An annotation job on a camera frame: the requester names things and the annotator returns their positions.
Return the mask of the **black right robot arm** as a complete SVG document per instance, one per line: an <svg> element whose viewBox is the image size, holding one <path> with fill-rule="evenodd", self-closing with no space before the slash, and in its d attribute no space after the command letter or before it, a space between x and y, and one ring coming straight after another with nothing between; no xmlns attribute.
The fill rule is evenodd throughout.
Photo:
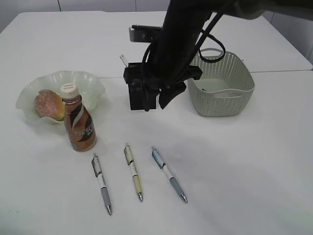
<svg viewBox="0 0 313 235"><path fill-rule="evenodd" d="M132 42L148 43L142 61L128 63L124 80L130 108L164 108L185 91L185 80L202 71L191 61L223 15L253 20L265 11L311 20L310 0L172 0L161 27L133 25Z"/></svg>

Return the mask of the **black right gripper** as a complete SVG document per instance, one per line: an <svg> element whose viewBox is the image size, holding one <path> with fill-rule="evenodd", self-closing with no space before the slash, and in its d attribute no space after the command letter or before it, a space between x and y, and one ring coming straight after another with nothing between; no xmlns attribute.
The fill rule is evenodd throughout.
<svg viewBox="0 0 313 235"><path fill-rule="evenodd" d="M124 69L123 77L128 85L140 83L144 88L144 110L156 109L156 98L159 95L159 105L164 109L176 96L186 90L185 80L199 80L202 71L198 66L187 66L178 75L170 70L162 70L149 63L130 63Z"/></svg>

